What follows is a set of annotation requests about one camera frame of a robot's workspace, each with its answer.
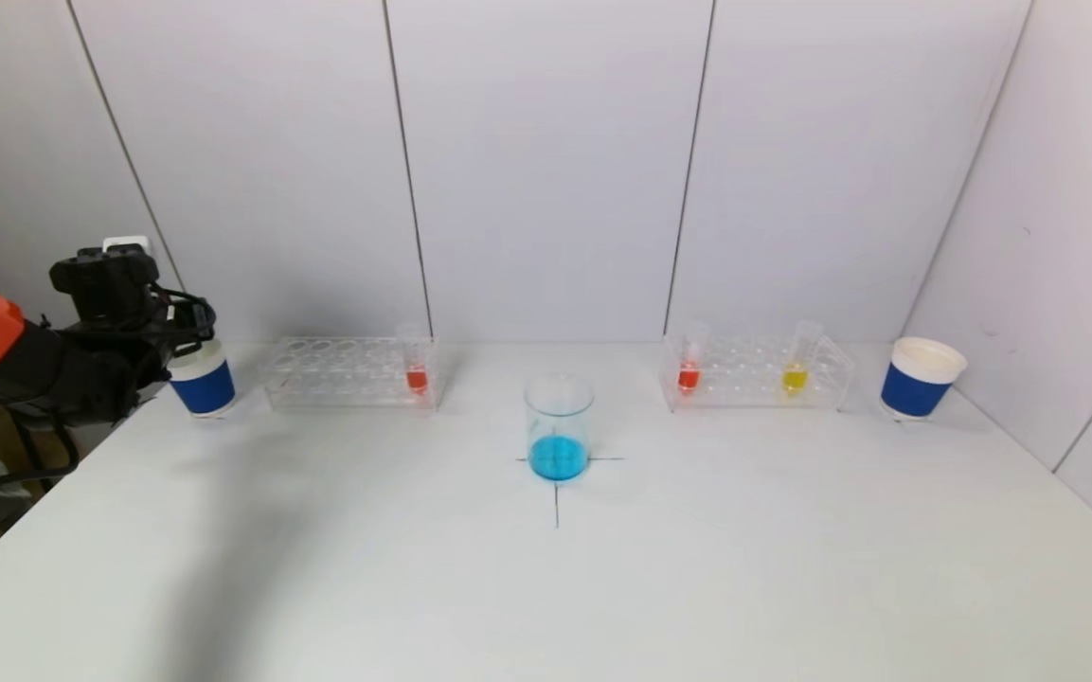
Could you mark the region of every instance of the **wall seam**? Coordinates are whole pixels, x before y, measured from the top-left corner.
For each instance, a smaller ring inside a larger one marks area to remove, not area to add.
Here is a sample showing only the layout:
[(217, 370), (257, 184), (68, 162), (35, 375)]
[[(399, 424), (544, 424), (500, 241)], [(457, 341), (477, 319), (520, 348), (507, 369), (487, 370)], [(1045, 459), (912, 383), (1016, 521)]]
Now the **wall seam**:
[(685, 169), (685, 186), (680, 194), (680, 222), (676, 225), (676, 250), (672, 254), (672, 279), (667, 282), (667, 307), (663, 310), (663, 335), (667, 333), (667, 323), (672, 320), (672, 295), (676, 290), (676, 267), (680, 263), (680, 236), (684, 232), (685, 211), (689, 207), (689, 179), (693, 174), (693, 152), (697, 151), (697, 125), (701, 121), (701, 100), (705, 92), (705, 72), (710, 69), (710, 44), (714, 38), (714, 12), (717, 0), (710, 0), (710, 25), (705, 27), (705, 56), (701, 63), (701, 82), (697, 85), (697, 108), (693, 111), (693, 133), (689, 139), (689, 166)]
[(91, 68), (91, 77), (95, 81), (96, 89), (99, 91), (99, 100), (104, 103), (104, 110), (108, 112), (108, 120), (111, 122), (111, 130), (117, 134), (117, 142), (120, 143), (120, 151), (124, 153), (124, 163), (129, 164), (129, 172), (133, 176), (133, 182), (138, 186), (138, 192), (142, 195), (142, 204), (146, 206), (146, 215), (151, 217), (151, 225), (154, 226), (154, 232), (157, 238), (159, 238), (159, 243), (163, 246), (163, 252), (168, 256), (168, 262), (170, 263), (170, 275), (175, 276), (175, 280), (179, 284), (179, 289), (187, 290), (188, 285), (182, 283), (182, 276), (179, 276), (179, 266), (175, 262), (175, 256), (170, 254), (170, 247), (166, 240), (165, 234), (163, 234), (163, 228), (159, 226), (159, 220), (154, 216), (154, 207), (151, 206), (151, 198), (146, 194), (146, 189), (142, 186), (142, 178), (138, 175), (138, 167), (133, 165), (133, 156), (129, 153), (129, 146), (124, 143), (124, 135), (120, 132), (120, 125), (117, 122), (117, 113), (111, 110), (111, 104), (108, 103), (108, 94), (104, 91), (104, 82), (99, 81), (99, 69), (96, 69), (94, 58), (91, 58), (91, 50), (87, 47), (86, 35), (82, 34), (82, 22), (79, 22), (79, 14), (74, 12), (74, 0), (66, 0), (66, 9), (70, 12), (70, 19), (74, 22), (74, 32), (79, 36), (79, 44), (82, 45), (82, 55), (86, 57), (87, 65)]
[(924, 297), (925, 291), (928, 288), (928, 280), (931, 280), (931, 272), (937, 264), (937, 258), (940, 255), (946, 246), (946, 239), (949, 237), (949, 228), (953, 225), (953, 219), (958, 217), (958, 211), (962, 206), (962, 199), (966, 195), (966, 188), (971, 186), (971, 178), (974, 177), (974, 169), (980, 163), (980, 155), (982, 155), (984, 144), (987, 144), (988, 134), (992, 134), (992, 124), (996, 120), (996, 111), (1000, 108), (1000, 100), (1004, 99), (1004, 92), (1006, 87), (1009, 86), (1009, 76), (1012, 74), (1013, 61), (1017, 61), (1017, 52), (1021, 50), (1022, 39), (1025, 38), (1025, 27), (1030, 25), (1030, 15), (1034, 13), (1034, 3), (1036, 0), (1031, 0), (1030, 4), (1025, 8), (1025, 16), (1022, 17), (1021, 27), (1017, 32), (1017, 39), (1012, 44), (1012, 50), (1009, 51), (1009, 64), (1005, 67), (1004, 77), (1000, 81), (1000, 87), (996, 91), (996, 100), (992, 104), (992, 111), (988, 111), (987, 122), (983, 124), (983, 133), (980, 134), (980, 142), (975, 144), (974, 156), (971, 156), (970, 167), (966, 168), (966, 176), (962, 178), (962, 186), (958, 190), (958, 198), (953, 200), (953, 207), (949, 212), (949, 216), (946, 219), (946, 227), (940, 230), (940, 238), (937, 240), (937, 247), (931, 251), (931, 259), (928, 259), (928, 267), (925, 270), (924, 279), (921, 282), (921, 288), (917, 289), (917, 295), (912, 299), (912, 307), (909, 310), (903, 320), (903, 325), (900, 327), (900, 335), (905, 336), (909, 333), (909, 327), (912, 325), (912, 319), (917, 314), (917, 308), (921, 306), (921, 298)]
[(415, 249), (419, 255), (419, 279), (424, 282), (424, 308), (428, 313), (428, 336), (436, 336), (431, 324), (431, 301), (428, 298), (428, 268), (424, 265), (424, 241), (419, 238), (419, 211), (415, 206), (415, 183), (411, 180), (411, 151), (406, 144), (406, 122), (403, 121), (403, 93), (399, 89), (397, 64), (394, 62), (394, 34), (390, 29), (390, 11), (382, 0), (382, 19), (385, 21), (385, 47), (390, 52), (390, 74), (394, 77), (394, 106), (397, 108), (397, 131), (403, 139), (403, 166), (406, 168), (406, 190), (411, 194), (411, 222), (415, 226)]

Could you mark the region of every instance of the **red liquid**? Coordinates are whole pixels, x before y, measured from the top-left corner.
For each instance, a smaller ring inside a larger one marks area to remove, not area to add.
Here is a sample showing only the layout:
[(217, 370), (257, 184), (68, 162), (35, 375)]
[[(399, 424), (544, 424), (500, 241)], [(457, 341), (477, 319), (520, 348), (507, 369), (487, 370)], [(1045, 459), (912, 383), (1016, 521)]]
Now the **red liquid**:
[(412, 393), (422, 396), (428, 392), (428, 372), (420, 368), (406, 370), (406, 384), (411, 387)]
[(701, 381), (701, 371), (692, 362), (685, 362), (680, 366), (680, 376), (676, 380), (676, 384), (680, 385), (680, 393), (688, 396), (697, 390), (697, 384)]

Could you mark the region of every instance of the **test tube with yellow liquid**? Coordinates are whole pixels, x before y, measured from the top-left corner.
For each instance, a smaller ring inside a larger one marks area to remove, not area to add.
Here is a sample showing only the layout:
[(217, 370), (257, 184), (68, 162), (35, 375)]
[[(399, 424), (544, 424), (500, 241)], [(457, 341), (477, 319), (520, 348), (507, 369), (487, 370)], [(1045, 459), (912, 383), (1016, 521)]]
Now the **test tube with yellow liquid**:
[(781, 375), (781, 385), (785, 394), (796, 397), (806, 387), (806, 379), (810, 373), (810, 363), (815, 362), (815, 350), (819, 338), (823, 337), (823, 325), (817, 322), (797, 323), (794, 340), (788, 346), (788, 357)]

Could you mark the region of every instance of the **yellow liquid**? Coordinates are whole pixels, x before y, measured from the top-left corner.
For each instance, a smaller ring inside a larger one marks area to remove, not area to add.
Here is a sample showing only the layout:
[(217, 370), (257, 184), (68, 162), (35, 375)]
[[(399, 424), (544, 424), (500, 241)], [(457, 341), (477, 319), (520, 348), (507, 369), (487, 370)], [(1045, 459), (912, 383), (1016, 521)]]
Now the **yellow liquid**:
[(806, 385), (806, 368), (800, 362), (788, 363), (785, 366), (784, 374), (781, 375), (781, 384), (785, 393), (797, 396)]

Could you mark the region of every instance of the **test tube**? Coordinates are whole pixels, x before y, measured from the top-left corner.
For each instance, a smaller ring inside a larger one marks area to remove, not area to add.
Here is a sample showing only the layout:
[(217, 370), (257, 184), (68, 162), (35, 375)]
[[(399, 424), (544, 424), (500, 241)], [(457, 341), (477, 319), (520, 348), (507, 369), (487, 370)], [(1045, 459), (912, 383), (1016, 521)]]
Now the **test tube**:
[(697, 385), (701, 383), (702, 355), (705, 354), (705, 345), (709, 342), (709, 324), (693, 322), (685, 327), (685, 334), (680, 339), (680, 372), (676, 376), (676, 387), (680, 388), (680, 394), (684, 396), (696, 392)]
[(537, 376), (524, 386), (529, 466), (546, 480), (570, 480), (589, 466), (592, 388), (578, 376)]
[(403, 347), (407, 388), (416, 396), (424, 396), (428, 392), (428, 348), (431, 338), (424, 334), (419, 324), (412, 322), (399, 325), (397, 339)]
[(788, 345), (788, 357), (785, 358), (785, 369), (781, 375), (782, 388), (790, 397), (797, 396), (806, 385), (806, 376), (810, 372), (810, 363), (815, 361), (815, 350), (819, 338), (823, 337), (823, 325), (817, 322), (797, 323), (794, 340)]

